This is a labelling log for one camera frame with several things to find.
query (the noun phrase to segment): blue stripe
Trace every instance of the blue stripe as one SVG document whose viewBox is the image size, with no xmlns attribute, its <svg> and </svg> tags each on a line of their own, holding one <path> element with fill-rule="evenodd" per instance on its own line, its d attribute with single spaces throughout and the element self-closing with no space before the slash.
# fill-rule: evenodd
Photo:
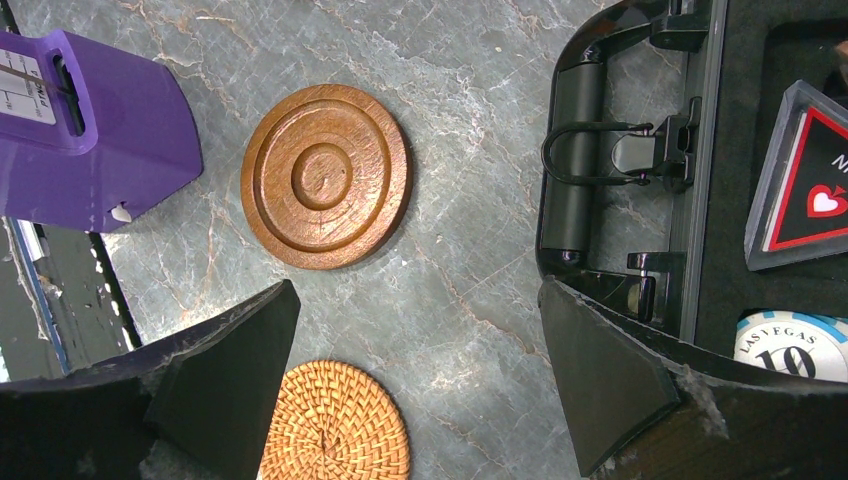
<svg viewBox="0 0 848 480">
<path fill-rule="evenodd" d="M 817 319 L 821 320 L 822 322 L 824 322 L 824 323 L 826 323 L 826 324 L 828 324 L 832 327 L 836 326 L 836 319 L 833 318 L 833 317 L 825 317 L 824 315 L 810 315 L 810 316 L 813 317 L 813 318 L 817 318 Z"/>
<path fill-rule="evenodd" d="M 38 281 L 35 265 L 32 264 L 32 259 L 29 257 L 29 251 L 27 251 L 21 227 L 14 218 L 6 217 L 6 221 L 15 236 L 15 242 L 21 254 L 21 263 L 24 264 L 27 276 L 29 277 L 29 286 L 35 293 L 35 299 L 38 302 L 39 309 L 42 315 L 44 315 L 44 323 L 47 326 L 47 333 L 50 335 L 50 343 L 53 344 L 53 350 L 56 352 L 56 358 L 59 360 L 59 367 L 62 369 L 62 373 L 68 375 L 71 373 L 68 356 L 65 353 L 65 348 L 62 346 L 62 340 L 59 337 L 59 331 L 56 329 L 56 323 L 53 321 L 53 314 L 50 312 L 50 307 L 47 306 L 47 298 L 44 297 L 44 290 L 41 288 L 41 282 Z"/>
<path fill-rule="evenodd" d="M 819 320 L 816 317 L 813 317 L 811 315 L 805 315 L 803 313 L 793 313 L 792 318 L 794 318 L 795 320 L 801 320 L 802 322 L 807 322 L 811 325 L 815 325 L 815 326 L 821 328 L 825 332 L 829 333 L 830 336 L 832 336 L 837 341 L 839 341 L 839 343 L 848 342 L 848 338 L 846 338 L 845 335 L 842 332 L 833 328 L 832 325 L 829 325 L 828 323 L 825 323 L 825 322 Z"/>
</svg>

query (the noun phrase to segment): purple object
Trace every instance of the purple object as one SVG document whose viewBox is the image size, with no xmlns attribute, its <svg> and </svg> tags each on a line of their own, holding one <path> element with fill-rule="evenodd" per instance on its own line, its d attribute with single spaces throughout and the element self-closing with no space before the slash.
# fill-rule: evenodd
<svg viewBox="0 0 848 480">
<path fill-rule="evenodd" d="M 0 32 L 0 63 L 62 85 L 57 57 L 84 131 L 65 94 L 0 72 L 0 215 L 110 232 L 200 175 L 197 128 L 166 67 L 61 30 Z"/>
</svg>

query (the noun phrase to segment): marble surface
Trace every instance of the marble surface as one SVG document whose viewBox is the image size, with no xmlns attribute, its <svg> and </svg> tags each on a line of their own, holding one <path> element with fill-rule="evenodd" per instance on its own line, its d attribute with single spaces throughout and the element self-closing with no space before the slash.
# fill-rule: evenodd
<svg viewBox="0 0 848 480">
<path fill-rule="evenodd" d="M 106 236 L 142 339 L 200 322 L 290 278 L 303 302 L 290 367 L 350 362 L 396 399 L 414 479 L 577 478 L 545 348 L 533 241 L 550 75 L 603 0 L 11 0 L 21 30 L 63 28 L 164 63 L 197 120 L 203 175 Z M 611 67 L 610 116 L 678 107 L 682 59 L 641 46 Z M 362 263 L 288 267 L 239 198 L 248 138 L 274 104 L 353 85 L 412 145 L 412 201 Z M 662 248 L 659 189 L 602 196 L 594 261 Z"/>
</svg>

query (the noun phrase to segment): poker chip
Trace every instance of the poker chip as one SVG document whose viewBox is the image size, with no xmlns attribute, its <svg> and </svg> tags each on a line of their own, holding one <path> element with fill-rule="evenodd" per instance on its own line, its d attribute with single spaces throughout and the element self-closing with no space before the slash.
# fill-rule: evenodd
<svg viewBox="0 0 848 480">
<path fill-rule="evenodd" d="M 733 358 L 790 375 L 848 382 L 848 321 L 766 310 L 737 325 Z"/>
</svg>

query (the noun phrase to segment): black case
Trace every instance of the black case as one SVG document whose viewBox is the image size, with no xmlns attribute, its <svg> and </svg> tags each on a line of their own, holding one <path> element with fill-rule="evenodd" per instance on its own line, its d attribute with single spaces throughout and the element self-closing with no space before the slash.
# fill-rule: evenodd
<svg viewBox="0 0 848 480">
<path fill-rule="evenodd" d="M 696 0 L 686 12 L 680 4 L 625 0 L 584 24 L 563 50 L 548 139 L 572 130 L 548 143 L 551 163 L 576 184 L 545 173 L 537 264 L 543 276 L 614 311 L 732 355 L 736 323 L 751 311 L 848 316 L 845 255 L 749 272 L 743 249 L 782 94 L 799 79 L 826 87 L 836 66 L 833 47 L 848 39 L 848 3 Z M 663 178 L 674 197 L 668 251 L 631 253 L 632 274 L 602 272 L 587 265 L 595 191 L 639 187 L 579 184 L 597 178 L 599 162 L 607 160 L 598 158 L 601 134 L 578 127 L 621 126 L 601 123 L 606 64 L 646 38 L 657 48 L 690 52 L 685 102 L 654 140 L 656 158 L 677 168 Z"/>
<path fill-rule="evenodd" d="M 613 183 L 596 176 L 599 131 L 636 128 L 601 122 L 606 63 L 644 39 L 690 53 L 679 115 L 627 147 L 643 155 L 629 164 L 662 173 L 674 196 L 668 250 L 629 254 L 634 273 L 604 272 L 587 261 L 596 189 L 639 188 L 597 186 Z M 833 46 L 846 39 L 844 1 L 695 0 L 684 11 L 676 0 L 625 0 L 563 50 L 536 257 L 545 341 L 582 475 L 844 476 L 848 385 L 729 357 L 751 311 L 848 316 L 845 255 L 760 272 L 744 255 L 783 91 L 799 79 L 832 87 Z"/>
</svg>

